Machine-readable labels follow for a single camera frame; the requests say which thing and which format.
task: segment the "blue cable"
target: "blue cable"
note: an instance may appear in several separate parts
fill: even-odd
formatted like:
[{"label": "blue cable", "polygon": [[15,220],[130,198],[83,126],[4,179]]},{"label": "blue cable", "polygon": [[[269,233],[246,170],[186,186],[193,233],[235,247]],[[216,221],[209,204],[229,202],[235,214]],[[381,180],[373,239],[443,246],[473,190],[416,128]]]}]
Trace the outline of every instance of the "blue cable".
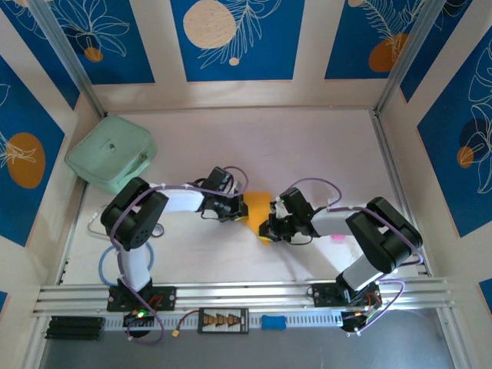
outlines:
[{"label": "blue cable", "polygon": [[[147,269],[151,270],[152,265],[154,265],[154,249],[152,248],[151,244],[148,242],[145,242],[145,246],[148,248],[148,252],[151,255],[151,260],[148,262]],[[108,281],[105,277],[105,275],[102,273],[102,263],[105,261],[106,255],[109,253],[109,251],[113,250],[115,246],[111,245],[108,247],[105,252],[102,253],[101,258],[99,259],[99,277],[101,278],[102,283],[106,284],[107,286],[117,286],[116,283],[111,283]]]}]

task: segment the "mint green bag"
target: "mint green bag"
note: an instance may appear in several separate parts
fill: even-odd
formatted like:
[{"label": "mint green bag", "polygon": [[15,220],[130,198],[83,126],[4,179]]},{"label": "mint green bag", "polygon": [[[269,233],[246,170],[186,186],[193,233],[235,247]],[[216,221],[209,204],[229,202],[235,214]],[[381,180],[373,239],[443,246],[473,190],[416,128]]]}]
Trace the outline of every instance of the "mint green bag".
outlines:
[{"label": "mint green bag", "polygon": [[65,161],[91,185],[117,194],[143,172],[156,153],[149,131],[112,115],[75,146]]}]

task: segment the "black mounting plate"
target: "black mounting plate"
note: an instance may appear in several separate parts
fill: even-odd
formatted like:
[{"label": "black mounting plate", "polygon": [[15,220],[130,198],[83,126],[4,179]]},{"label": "black mounting plate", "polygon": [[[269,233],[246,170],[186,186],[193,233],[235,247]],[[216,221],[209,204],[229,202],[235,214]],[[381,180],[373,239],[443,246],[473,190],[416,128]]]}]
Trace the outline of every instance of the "black mounting plate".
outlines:
[{"label": "black mounting plate", "polygon": [[[161,303],[153,308],[157,311],[173,311],[176,303],[176,287],[152,287],[153,296],[162,296]],[[141,304],[135,303],[135,297],[128,298],[127,294],[122,294],[118,287],[109,288],[109,299],[107,311],[126,312],[141,308]]]},{"label": "black mounting plate", "polygon": [[338,290],[337,283],[315,283],[311,285],[311,297],[314,300],[316,308],[337,308],[340,306],[366,306],[363,299],[365,294],[376,293],[379,295],[379,287],[375,283],[370,283],[364,290],[359,293],[360,298],[355,298],[352,303],[348,304]]}]

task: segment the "pink object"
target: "pink object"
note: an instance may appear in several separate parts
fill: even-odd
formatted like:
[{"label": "pink object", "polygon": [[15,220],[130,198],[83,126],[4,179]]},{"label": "pink object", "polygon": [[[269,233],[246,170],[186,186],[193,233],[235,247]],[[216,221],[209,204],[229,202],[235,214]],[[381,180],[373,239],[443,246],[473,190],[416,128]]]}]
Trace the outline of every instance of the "pink object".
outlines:
[{"label": "pink object", "polygon": [[331,238],[334,240],[334,241],[343,241],[345,239],[345,234],[332,234],[331,235]]}]

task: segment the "robotic arm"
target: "robotic arm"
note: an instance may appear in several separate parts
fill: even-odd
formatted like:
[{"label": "robotic arm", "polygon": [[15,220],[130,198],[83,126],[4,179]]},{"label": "robotic arm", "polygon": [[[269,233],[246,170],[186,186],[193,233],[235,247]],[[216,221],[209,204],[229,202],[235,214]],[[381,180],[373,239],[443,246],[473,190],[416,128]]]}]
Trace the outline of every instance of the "robotic arm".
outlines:
[{"label": "robotic arm", "polygon": [[[234,178],[229,172],[216,167],[207,178],[187,184],[187,189],[182,186],[165,186],[163,191],[150,191],[137,203],[138,210],[131,209],[121,218],[128,207],[151,187],[154,186],[140,178],[132,179],[101,215],[101,222],[108,235],[121,221],[115,230],[115,239],[121,245],[118,263],[125,277],[118,279],[118,286],[110,287],[108,310],[133,311],[125,316],[128,318],[126,324],[133,324],[135,312],[142,308],[142,301],[153,301],[157,296],[165,294],[161,290],[171,288],[152,286],[145,248],[142,247],[161,213],[194,211],[203,215],[204,211],[213,211],[221,222],[248,216],[248,206],[244,203],[243,195],[239,194],[238,186],[234,186]],[[201,193],[200,190],[214,193]],[[383,198],[371,200],[365,208],[322,207],[314,210],[297,188],[289,188],[280,195],[278,201],[271,203],[271,210],[268,219],[259,227],[260,237],[274,242],[290,242],[297,233],[313,238],[351,234],[364,252],[363,256],[337,276],[334,283],[312,285],[316,307],[363,306],[364,296],[377,292],[375,281],[404,264],[423,243],[417,230]],[[174,290],[168,291],[168,296],[174,297],[175,288],[171,289]],[[380,306],[381,302],[373,306],[371,314]],[[167,308],[172,310],[174,302],[171,301]],[[166,309],[159,302],[155,310]],[[357,319],[348,319],[343,329],[357,331],[369,317],[366,314]]]},{"label": "robotic arm", "polygon": [[[141,178],[133,178],[116,195],[111,204],[101,215],[101,223],[104,225],[107,235],[122,216],[127,207],[150,185]],[[244,196],[239,194],[234,197],[225,197],[219,194],[202,193],[179,188],[154,191],[144,196],[138,203],[138,210],[130,210],[122,219],[115,232],[115,239],[121,244],[120,270],[125,271],[125,278],[118,279],[118,286],[110,288],[110,295],[116,307],[122,307],[122,311],[133,311],[141,307],[138,299],[131,290],[136,291],[144,300],[153,298],[155,290],[152,287],[150,273],[147,269],[146,250],[143,245],[150,238],[152,230],[158,222],[161,214],[174,211],[201,212],[213,211],[217,214],[217,220],[236,221],[248,216],[248,206],[244,203]],[[215,167],[207,178],[201,178],[185,187],[200,188],[216,193],[238,193],[238,183],[234,182],[231,173],[222,168]]]},{"label": "robotic arm", "polygon": [[[313,238],[330,234],[355,236],[364,255],[337,276],[335,296],[325,296],[345,304],[353,304],[364,295],[371,282],[391,273],[411,256],[412,249],[404,239],[390,229],[383,231],[385,225],[400,232],[415,248],[423,243],[417,230],[384,198],[374,198],[365,209],[357,212],[350,208],[314,210],[297,188],[289,188],[278,201],[271,203],[271,209],[268,219],[260,225],[259,235],[272,241],[290,242],[297,233]],[[340,210],[351,215],[345,219]],[[370,212],[380,219],[368,214]]]}]

